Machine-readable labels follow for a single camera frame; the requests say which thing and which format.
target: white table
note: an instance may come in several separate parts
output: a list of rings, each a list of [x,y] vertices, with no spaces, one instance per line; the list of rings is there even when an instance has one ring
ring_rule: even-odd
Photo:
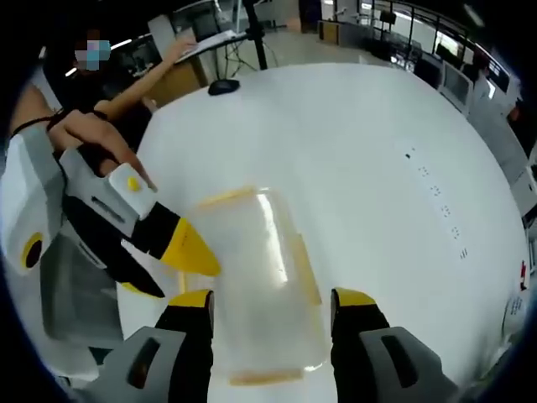
[[[233,94],[201,89],[154,114],[139,156],[179,214],[244,185],[281,192],[325,306],[336,285],[367,292],[458,384],[498,342],[528,262],[519,212],[476,131],[410,73],[301,65],[243,77]],[[126,336],[165,304],[123,289],[119,300]],[[325,367],[311,376],[330,377]],[[336,401],[333,381],[307,388],[307,401]],[[253,399],[254,389],[233,393]]]

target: computer monitor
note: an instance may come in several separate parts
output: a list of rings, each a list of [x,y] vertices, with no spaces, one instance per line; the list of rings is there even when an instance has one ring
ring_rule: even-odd
[[[464,116],[468,116],[473,84],[461,71],[445,61],[442,63],[442,78],[438,91]]]

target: computer mouse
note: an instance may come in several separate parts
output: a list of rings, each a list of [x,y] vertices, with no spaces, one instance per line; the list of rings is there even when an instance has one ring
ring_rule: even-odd
[[[227,78],[216,80],[209,85],[209,95],[228,94],[236,91],[240,86],[241,83],[237,80],[229,80]]]

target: yellow button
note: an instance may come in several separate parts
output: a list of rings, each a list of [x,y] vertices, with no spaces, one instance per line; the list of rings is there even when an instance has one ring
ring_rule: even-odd
[[[140,184],[133,176],[129,176],[127,179],[127,187],[130,191],[139,191],[141,189]]]

